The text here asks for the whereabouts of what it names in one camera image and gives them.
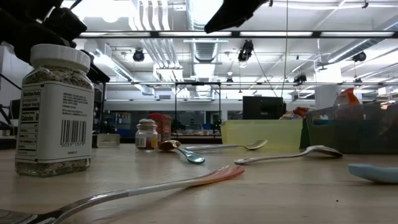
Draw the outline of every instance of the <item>black monitor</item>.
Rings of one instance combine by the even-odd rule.
[[[243,97],[243,119],[279,119],[285,113],[282,97]]]
[[[19,107],[21,100],[12,100],[10,101],[10,108],[8,111],[9,119],[19,119]]]

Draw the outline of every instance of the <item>white cap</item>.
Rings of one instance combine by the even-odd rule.
[[[33,66],[37,61],[46,59],[78,63],[86,68],[85,72],[90,70],[90,57],[80,50],[54,44],[38,44],[31,48],[30,62]]]

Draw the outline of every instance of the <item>small glass jar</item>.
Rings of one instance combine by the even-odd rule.
[[[158,148],[157,125],[151,119],[141,119],[137,125],[136,151],[151,152]]]
[[[22,81],[17,174],[50,177],[87,170],[91,157],[94,85],[90,58],[69,47],[32,47],[34,67]]]

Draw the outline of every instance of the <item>metal spoon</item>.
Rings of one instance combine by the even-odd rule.
[[[241,145],[190,146],[190,147],[186,147],[185,149],[188,149],[189,151],[192,151],[192,152],[199,152],[199,151],[207,151],[210,149],[226,149],[226,148],[234,148],[234,147],[243,147],[247,150],[254,151],[256,149],[262,148],[267,143],[268,143],[268,140],[258,140],[255,143],[248,144],[246,146],[241,146]]]
[[[238,159],[235,160],[235,164],[237,165],[247,165],[251,164],[253,162],[259,162],[259,161],[267,161],[271,159],[286,159],[286,158],[296,158],[296,157],[301,157],[305,156],[310,152],[320,152],[323,154],[327,154],[329,156],[334,156],[337,158],[343,157],[342,153],[337,151],[336,149],[332,149],[330,147],[326,146],[310,146],[307,147],[305,151],[303,151],[300,154],[296,155],[291,155],[291,156],[265,156],[265,157],[258,157],[258,158],[249,158],[249,159]]]
[[[162,142],[159,146],[159,149],[163,151],[176,149],[180,151],[187,158],[188,162],[192,164],[202,164],[205,162],[205,158],[203,158],[201,155],[185,149],[181,149],[179,148],[179,146],[181,146],[181,143],[179,141],[169,140],[166,142]]]
[[[72,202],[69,205],[45,214],[31,214],[0,209],[0,224],[58,224],[66,218],[86,208],[90,208],[104,202],[109,202],[112,200],[131,197],[135,195],[159,192],[162,190],[171,190],[182,187],[212,184],[215,182],[232,179],[242,174],[243,172],[244,168],[241,166],[226,166],[207,175],[196,177],[193,179],[179,180],[148,187],[140,187],[138,189],[118,190],[114,192],[91,196],[76,202]]]

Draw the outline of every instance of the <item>red container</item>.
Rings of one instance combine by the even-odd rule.
[[[172,117],[160,113],[148,115],[148,119],[155,121],[157,125],[158,146],[164,141],[171,140]]]

